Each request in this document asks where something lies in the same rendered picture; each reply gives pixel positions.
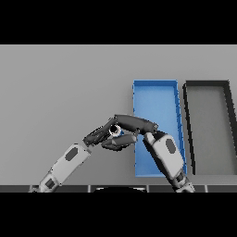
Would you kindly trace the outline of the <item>right robot hand dark grey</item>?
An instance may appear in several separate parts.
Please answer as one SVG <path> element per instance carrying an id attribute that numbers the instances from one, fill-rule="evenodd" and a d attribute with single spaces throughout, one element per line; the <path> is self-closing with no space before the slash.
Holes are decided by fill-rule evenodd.
<path id="1" fill-rule="evenodd" d="M 129 115 L 115 115 L 110 120 L 107 130 L 110 131 L 113 126 L 130 131 L 131 134 L 119 135 L 118 137 L 102 141 L 102 147 L 112 151 L 121 151 L 136 143 L 139 134 L 145 135 L 147 132 L 154 134 L 158 128 L 158 125 L 150 120 Z"/>

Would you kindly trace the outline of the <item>left robot hand dark grey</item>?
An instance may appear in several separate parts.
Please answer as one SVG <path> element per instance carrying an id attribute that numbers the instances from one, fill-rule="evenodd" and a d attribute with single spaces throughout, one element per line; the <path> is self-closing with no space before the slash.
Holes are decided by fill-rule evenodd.
<path id="1" fill-rule="evenodd" d="M 112 125 L 115 125 L 116 122 L 117 120 L 115 118 L 111 118 L 107 122 L 107 124 L 95 129 L 94 131 L 86 135 L 83 138 L 83 142 L 85 143 L 85 145 L 87 147 L 89 147 L 90 145 L 98 145 L 102 141 L 106 140 L 110 136 L 110 133 L 109 133 L 110 127 Z"/>

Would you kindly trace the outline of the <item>blue pipe with pale ring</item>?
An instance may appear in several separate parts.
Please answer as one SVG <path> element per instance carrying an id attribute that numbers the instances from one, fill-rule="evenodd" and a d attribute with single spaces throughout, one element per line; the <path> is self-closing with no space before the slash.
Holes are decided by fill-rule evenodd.
<path id="1" fill-rule="evenodd" d="M 112 125 L 109 129 L 109 134 L 113 137 L 119 137 L 124 134 L 119 125 Z"/>

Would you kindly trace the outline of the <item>blue bin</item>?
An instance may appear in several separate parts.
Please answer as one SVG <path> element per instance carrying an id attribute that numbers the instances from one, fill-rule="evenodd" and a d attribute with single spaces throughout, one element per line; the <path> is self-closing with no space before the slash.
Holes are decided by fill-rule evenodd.
<path id="1" fill-rule="evenodd" d="M 158 124 L 160 131 L 170 134 L 186 161 L 181 123 L 180 93 L 177 80 L 134 80 L 133 115 Z M 143 178 L 163 177 L 154 159 L 138 136 L 134 148 L 135 176 Z"/>

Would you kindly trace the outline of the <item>dark grey bin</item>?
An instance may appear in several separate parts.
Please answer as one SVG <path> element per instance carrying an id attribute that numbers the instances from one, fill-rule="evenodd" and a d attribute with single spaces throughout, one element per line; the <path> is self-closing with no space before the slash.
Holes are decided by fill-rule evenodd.
<path id="1" fill-rule="evenodd" d="M 193 175 L 237 175 L 237 120 L 229 81 L 182 86 Z"/>

